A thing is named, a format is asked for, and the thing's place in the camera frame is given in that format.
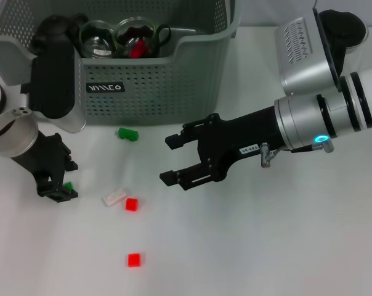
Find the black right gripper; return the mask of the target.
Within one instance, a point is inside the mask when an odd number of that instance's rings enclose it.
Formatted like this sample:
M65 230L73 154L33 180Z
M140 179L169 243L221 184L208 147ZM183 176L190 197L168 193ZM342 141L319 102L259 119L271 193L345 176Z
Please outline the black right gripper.
M165 139L172 150L197 141L201 160L201 163L188 168L161 173L160 180L165 185L179 185L187 191L211 181L220 182L235 162L260 154L259 148L244 153L242 149L263 143L271 149L285 145L273 106L233 120L222 120L215 115L211 125L209 122L210 116L185 123L180 134Z

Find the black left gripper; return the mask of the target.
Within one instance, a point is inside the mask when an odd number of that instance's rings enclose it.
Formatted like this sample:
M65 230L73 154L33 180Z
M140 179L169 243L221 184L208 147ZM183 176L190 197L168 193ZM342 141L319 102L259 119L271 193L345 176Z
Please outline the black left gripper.
M60 203L78 197L74 189L63 185L65 173L78 169L70 154L58 133L53 136L39 133L34 144L12 160L33 175L39 196Z

